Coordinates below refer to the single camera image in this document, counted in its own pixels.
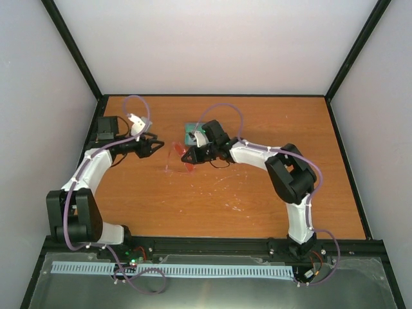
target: black metal frame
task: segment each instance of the black metal frame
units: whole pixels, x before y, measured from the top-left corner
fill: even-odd
[[[296,267],[308,265],[308,261],[296,261],[287,254],[271,254],[270,249],[272,248],[272,245],[276,244],[277,246],[284,246],[287,244],[286,239],[133,237],[132,242],[132,247],[144,247],[147,258],[152,260],[154,263],[158,263],[161,258],[164,258],[169,254],[178,254],[185,256],[251,256],[253,258],[261,258],[263,261],[282,262],[285,265],[292,266],[294,269]],[[380,259],[398,308],[405,308],[405,304],[403,302],[402,295],[400,294],[388,255],[386,254],[383,241],[339,240],[338,242],[342,257],[373,257]],[[325,260],[326,258],[336,256],[336,246],[332,240],[319,240],[317,245],[325,249]],[[121,262],[127,263],[129,261],[129,258],[125,255],[125,252],[129,249],[129,247],[120,245],[112,246],[112,248],[115,249]],[[30,301],[32,300],[46,254],[62,252],[71,251],[65,246],[65,244],[56,243],[48,236],[44,241],[32,279],[30,280],[24,296],[21,309],[28,309],[30,306]],[[79,252],[95,252],[98,258],[109,259],[110,261],[115,262],[113,256],[108,250],[91,247],[90,249],[80,249]]]
[[[374,9],[372,10],[368,20],[366,21],[362,31],[360,32],[357,40],[353,44],[348,56],[343,62],[337,76],[334,78],[329,90],[325,95],[236,95],[236,94],[226,94],[226,95],[199,95],[199,94],[173,94],[173,95],[154,95],[148,94],[143,96],[170,96],[170,97],[324,97],[328,112],[330,115],[330,120],[335,131],[335,136],[338,141],[339,149],[343,158],[344,166],[349,178],[352,193],[355,198],[355,202],[358,208],[360,220],[364,229],[366,240],[338,240],[341,246],[341,252],[343,256],[356,255],[360,257],[376,257],[382,260],[384,265],[384,270],[388,278],[389,284],[392,289],[393,296],[397,303],[398,308],[405,308],[405,304],[400,294],[395,275],[393,273],[391,264],[389,262],[388,255],[386,253],[383,241],[373,240],[371,235],[371,230],[368,225],[368,221],[364,212],[364,208],[357,191],[355,180],[349,165],[348,157],[344,150],[342,139],[337,127],[335,117],[333,115],[333,110],[331,107],[331,101],[333,96],[336,94],[339,86],[342,84],[345,76],[347,76],[352,64],[355,62],[357,56],[361,52],[363,46],[366,44],[369,36],[371,35],[373,29],[376,27],[386,8],[390,4],[391,0],[378,0]],[[88,83],[91,91],[97,99],[97,106],[91,125],[86,137],[86,145],[90,140],[95,139],[97,131],[97,117],[103,116],[106,109],[108,99],[111,95],[103,95],[93,78],[85,60],[83,59],[77,45],[68,30],[66,23],[64,22],[59,10],[57,9],[53,0],[42,0],[44,7],[47,9],[52,21],[54,22],[56,28],[58,29],[60,35],[62,36],[66,46],[68,47],[70,53],[72,54],[75,62],[77,63],[81,73],[83,74],[86,82]],[[268,259],[271,261],[282,261],[288,265],[298,265],[303,262],[297,262],[291,260],[289,257],[281,256],[271,256],[269,254],[269,248],[273,245],[282,245],[285,239],[225,239],[225,238],[150,238],[150,237],[134,237],[133,242],[135,245],[143,245],[145,248],[152,248],[151,253],[149,253],[149,258],[154,261],[158,260],[159,257],[164,257],[168,254],[220,254],[220,255],[244,255],[244,256],[258,256],[263,259]],[[330,240],[320,240],[323,248],[326,249],[327,253],[332,256],[336,254],[336,248],[332,241]],[[113,258],[108,255],[107,250],[97,250],[91,248],[89,250],[96,250],[96,253],[102,258]],[[116,246],[116,252],[121,256],[124,247]],[[27,309],[30,305],[32,295],[34,293],[35,285],[40,274],[40,270],[44,261],[44,257],[48,252],[69,252],[67,247],[63,244],[54,243],[49,237],[46,238],[43,248],[41,250],[39,259],[36,263],[35,269],[33,271],[32,279],[28,285],[26,294],[24,296],[21,308]]]

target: black wire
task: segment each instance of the black wire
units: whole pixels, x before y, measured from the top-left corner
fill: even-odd
[[[125,134],[123,134],[123,135],[120,135],[120,137],[126,137],[127,135],[130,134],[130,126],[129,126],[129,124],[127,123],[127,121],[124,120],[124,118],[122,118],[122,117],[120,117],[120,116],[117,116],[117,118],[123,120],[123,122],[124,122],[124,123],[126,124],[126,126],[127,126],[127,132],[126,132]]]
[[[209,163],[211,164],[211,166],[213,166],[215,169],[225,169],[226,167],[230,166],[230,162],[226,161],[227,165],[226,166],[216,166],[212,163],[212,161],[209,161]]]
[[[126,159],[126,157],[127,157],[127,153],[126,153],[126,154],[123,154],[123,157],[122,157],[118,162],[116,162],[115,164],[112,164],[110,168],[115,167],[115,166],[118,166],[120,163],[122,163],[122,161],[123,161],[124,159]]]

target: small green box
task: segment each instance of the small green box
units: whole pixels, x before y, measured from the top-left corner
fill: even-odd
[[[201,127],[204,125],[204,122],[200,122],[197,128],[197,131],[205,132]],[[196,145],[196,142],[189,136],[189,133],[193,131],[194,127],[196,127],[196,122],[186,122],[185,123],[185,145],[186,146],[193,146]]]

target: wooden table surface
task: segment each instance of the wooden table surface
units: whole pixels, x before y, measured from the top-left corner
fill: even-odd
[[[122,114],[123,97],[110,97],[105,116]],[[213,236],[285,238],[286,207],[266,171],[245,164],[215,169],[197,165],[184,171],[172,153],[172,142],[184,141],[184,123],[197,122],[210,105],[235,104],[242,110],[242,137],[257,144],[295,144],[324,174],[324,185],[312,203],[314,226],[329,229],[339,239],[364,239],[341,154],[323,98],[290,97],[146,97],[153,125],[165,146],[149,158],[129,154],[103,177],[96,200],[104,221],[125,224],[139,236]],[[131,99],[129,112],[146,115],[143,104]],[[212,110],[205,121],[218,120],[236,136],[237,113],[228,107]],[[119,121],[120,132],[126,125]]]

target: white wall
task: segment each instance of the white wall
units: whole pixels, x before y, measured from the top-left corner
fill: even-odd
[[[376,0],[56,0],[103,93],[323,95]]]
[[[1,1],[0,94],[0,308],[14,309],[96,104],[40,1]]]
[[[392,1],[332,101],[373,236],[412,308],[412,1]]]

